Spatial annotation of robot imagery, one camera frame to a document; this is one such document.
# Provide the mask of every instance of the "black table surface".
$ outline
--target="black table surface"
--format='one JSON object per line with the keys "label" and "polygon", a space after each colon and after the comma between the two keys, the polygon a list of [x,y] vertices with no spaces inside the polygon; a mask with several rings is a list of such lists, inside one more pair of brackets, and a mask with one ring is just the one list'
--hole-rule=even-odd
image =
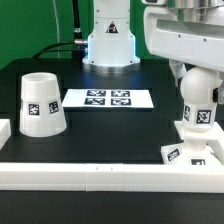
{"label": "black table surface", "polygon": [[[21,76],[57,75],[68,89],[146,89],[153,109],[69,108],[67,129],[53,137],[19,132]],[[12,136],[0,162],[162,164],[161,146],[181,142],[174,127],[183,100],[167,60],[146,60],[138,71],[100,74],[69,59],[20,59],[0,71],[0,118]],[[223,125],[218,106],[216,120]],[[123,192],[0,192],[0,223],[222,223],[223,194]]]}

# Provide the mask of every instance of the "white plastic frame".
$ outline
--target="white plastic frame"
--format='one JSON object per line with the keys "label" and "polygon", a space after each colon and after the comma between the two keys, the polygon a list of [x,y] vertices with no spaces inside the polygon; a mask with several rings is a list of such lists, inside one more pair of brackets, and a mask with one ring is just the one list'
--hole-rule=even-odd
{"label": "white plastic frame", "polygon": [[224,193],[224,168],[0,163],[0,190]]}

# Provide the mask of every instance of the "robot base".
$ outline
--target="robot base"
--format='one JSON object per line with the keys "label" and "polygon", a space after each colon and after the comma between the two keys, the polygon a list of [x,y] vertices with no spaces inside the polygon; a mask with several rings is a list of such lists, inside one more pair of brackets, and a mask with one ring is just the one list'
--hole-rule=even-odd
{"label": "robot base", "polygon": [[83,68],[85,70],[90,70],[99,73],[127,73],[130,71],[138,71],[140,68],[140,59],[136,57],[135,62],[126,66],[119,67],[108,67],[108,66],[99,66],[94,65],[88,61],[88,59],[83,59]]}
{"label": "robot base", "polygon": [[165,165],[222,166],[210,146],[206,146],[203,151],[195,152],[184,149],[184,144],[176,144],[162,147],[161,153]]}
{"label": "robot base", "polygon": [[218,142],[223,139],[223,131],[217,122],[211,130],[204,133],[188,130],[181,121],[175,121],[175,126],[184,142],[161,148],[164,164],[182,166],[222,165],[221,159],[217,158],[216,149],[207,145],[208,141]]}

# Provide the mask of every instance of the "black cable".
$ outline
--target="black cable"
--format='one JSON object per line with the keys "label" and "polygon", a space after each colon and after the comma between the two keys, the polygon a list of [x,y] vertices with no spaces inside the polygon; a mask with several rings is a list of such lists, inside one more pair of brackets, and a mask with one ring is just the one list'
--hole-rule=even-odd
{"label": "black cable", "polygon": [[73,17],[74,17],[74,38],[82,39],[82,30],[80,25],[80,16],[79,16],[79,3],[78,0],[72,0],[73,3]]}
{"label": "black cable", "polygon": [[69,41],[69,42],[60,42],[60,43],[49,45],[48,47],[43,48],[41,51],[39,51],[37,54],[35,54],[33,56],[33,58],[38,58],[42,54],[42,52],[50,50],[52,48],[64,46],[64,45],[73,45],[73,44],[74,44],[74,41]]}
{"label": "black cable", "polygon": [[74,27],[80,28],[78,0],[73,0]]}
{"label": "black cable", "polygon": [[85,48],[76,48],[76,49],[70,49],[70,50],[46,50],[46,51],[41,51],[38,54],[35,54],[33,58],[39,58],[42,54],[45,53],[54,53],[54,52],[72,52],[72,51],[85,51]]}

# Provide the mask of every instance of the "white cylinder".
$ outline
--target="white cylinder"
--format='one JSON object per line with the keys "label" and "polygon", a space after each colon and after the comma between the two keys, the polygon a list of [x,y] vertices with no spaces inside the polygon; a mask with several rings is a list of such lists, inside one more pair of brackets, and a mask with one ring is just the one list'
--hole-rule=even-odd
{"label": "white cylinder", "polygon": [[184,140],[184,150],[202,152],[205,150],[207,140]]}
{"label": "white cylinder", "polygon": [[139,62],[130,31],[130,0],[94,0],[94,30],[83,63],[124,67]]}
{"label": "white cylinder", "polygon": [[22,77],[20,132],[47,137],[66,129],[57,78],[51,73],[30,73]]}
{"label": "white cylinder", "polygon": [[184,76],[181,83],[185,105],[183,124],[188,129],[205,132],[213,127],[217,107],[213,90],[220,84],[219,73],[205,68],[193,68]]}

